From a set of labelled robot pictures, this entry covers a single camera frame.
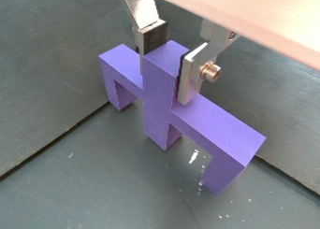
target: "table surface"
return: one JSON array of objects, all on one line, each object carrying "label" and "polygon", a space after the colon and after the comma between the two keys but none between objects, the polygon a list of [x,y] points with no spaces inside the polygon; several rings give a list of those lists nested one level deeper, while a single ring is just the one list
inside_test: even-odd
[{"label": "table surface", "polygon": [[0,180],[2,227],[319,229],[319,196],[289,177],[255,160],[215,196],[199,185],[207,151],[187,137],[163,151],[143,125],[141,102],[108,105]]}]

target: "purple plastic piece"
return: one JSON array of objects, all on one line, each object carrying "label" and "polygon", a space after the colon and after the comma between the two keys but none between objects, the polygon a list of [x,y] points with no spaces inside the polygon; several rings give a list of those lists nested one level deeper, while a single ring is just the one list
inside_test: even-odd
[{"label": "purple plastic piece", "polygon": [[175,41],[144,56],[125,45],[101,55],[109,100],[122,110],[144,102],[145,133],[164,150],[185,134],[215,156],[201,181],[220,194],[246,169],[266,137],[200,94],[185,106],[177,100],[180,57]]}]

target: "crossbar of purple block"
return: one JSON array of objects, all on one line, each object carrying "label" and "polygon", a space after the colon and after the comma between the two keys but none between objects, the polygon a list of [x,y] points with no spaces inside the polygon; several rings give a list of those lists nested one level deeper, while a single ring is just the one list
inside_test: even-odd
[{"label": "crossbar of purple block", "polygon": [[137,98],[144,104],[145,134],[164,150],[181,135],[215,156],[201,182],[220,194],[252,161],[266,137],[200,94],[185,106],[177,100],[180,58],[188,51],[169,41],[144,56],[125,45],[101,55],[109,100],[118,110]]}]

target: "metal gripper jaw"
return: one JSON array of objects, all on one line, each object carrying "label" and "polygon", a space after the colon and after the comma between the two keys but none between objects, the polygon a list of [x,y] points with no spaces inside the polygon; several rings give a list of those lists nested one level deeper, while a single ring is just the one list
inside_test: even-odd
[{"label": "metal gripper jaw", "polygon": [[[122,0],[122,4],[133,23],[136,45],[143,59],[147,53],[167,43],[168,23],[160,18],[156,0]],[[239,39],[234,31],[205,19],[200,35],[208,42],[181,59],[179,101],[184,105],[199,94],[203,81],[218,80],[222,72],[216,65],[218,56]]]}]

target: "screw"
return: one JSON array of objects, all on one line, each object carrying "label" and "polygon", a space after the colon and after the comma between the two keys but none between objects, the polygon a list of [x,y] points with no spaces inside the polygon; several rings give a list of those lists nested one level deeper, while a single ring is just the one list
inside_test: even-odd
[{"label": "screw", "polygon": [[215,62],[210,61],[200,68],[200,76],[203,79],[207,79],[210,82],[215,82],[220,76],[222,67],[215,64]]}]

